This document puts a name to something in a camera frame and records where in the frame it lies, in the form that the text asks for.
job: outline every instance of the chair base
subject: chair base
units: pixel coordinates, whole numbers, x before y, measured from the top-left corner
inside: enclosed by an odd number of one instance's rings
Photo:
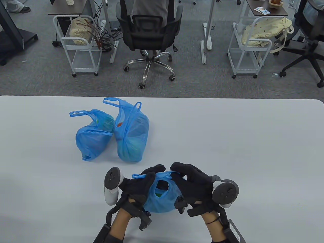
[[[296,65],[297,63],[300,63],[301,61],[307,59],[307,60],[309,60],[309,62],[311,63],[311,65],[315,69],[316,73],[320,77],[320,82],[317,83],[317,87],[318,88],[324,87],[324,75],[323,75],[323,73],[321,71],[321,68],[320,68],[318,62],[317,62],[317,59],[324,61],[324,56],[314,52],[317,46],[318,46],[318,43],[314,43],[314,44],[310,45],[310,47],[308,49],[306,49],[306,50],[304,50],[304,49],[301,50],[301,49],[283,48],[283,51],[299,54],[301,56],[299,58],[297,58],[295,61],[293,61],[292,63],[285,66],[282,69],[282,71],[279,73],[279,76],[280,77],[285,77],[286,76],[286,70],[288,68],[291,68],[292,66]]]
[[[169,65],[166,65],[166,64],[159,61],[160,57],[167,55],[168,56],[168,62],[172,62],[172,56],[171,56],[171,54],[169,52],[161,52],[156,57],[150,57],[150,55],[149,55],[149,53],[147,51],[141,50],[141,55],[143,57],[145,57],[145,59],[137,59],[137,60],[128,61],[123,67],[124,71],[128,72],[129,71],[129,65],[134,64],[134,63],[146,63],[146,68],[144,70],[142,82],[140,82],[138,84],[139,89],[144,89],[145,88],[148,72],[149,72],[150,67],[151,67],[152,64],[157,64],[158,66],[164,67],[167,70],[169,70],[172,73],[169,76],[169,80],[172,81],[172,82],[175,80],[176,75],[175,75],[172,67],[170,67]]]

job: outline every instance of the gray shirt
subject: gray shirt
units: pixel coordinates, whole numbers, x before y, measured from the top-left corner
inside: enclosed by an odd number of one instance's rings
[[[162,27],[167,25],[169,0],[134,0],[133,15],[161,16]]]

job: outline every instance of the white vr controller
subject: white vr controller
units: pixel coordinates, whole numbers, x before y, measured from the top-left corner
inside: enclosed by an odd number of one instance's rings
[[[104,194],[105,201],[109,206],[117,203],[118,186],[124,178],[118,167],[113,167],[107,172],[104,181]],[[213,201],[223,208],[229,208],[238,196],[238,185],[232,180],[222,180],[219,176],[212,176],[211,178],[213,181]]]
[[[124,180],[124,176],[118,167],[108,170],[103,183],[105,201],[109,206],[113,206],[118,201],[118,186]]]

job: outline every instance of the forearm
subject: forearm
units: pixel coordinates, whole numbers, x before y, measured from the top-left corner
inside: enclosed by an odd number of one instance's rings
[[[218,218],[218,213],[213,211],[211,213],[202,214],[202,218],[208,228],[210,236],[212,237],[213,242],[221,242],[226,240],[226,236],[223,233],[223,226],[219,220],[215,221]]]
[[[133,199],[128,200],[130,203],[135,202]],[[109,235],[123,240],[126,232],[127,225],[130,221],[132,216],[126,212],[124,209],[120,208],[114,222],[112,223]]]

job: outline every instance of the shoe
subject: shoe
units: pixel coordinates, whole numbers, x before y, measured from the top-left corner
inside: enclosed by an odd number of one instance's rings
[[[24,6],[19,13],[24,14],[24,13],[28,13],[30,11],[31,11],[30,7]]]

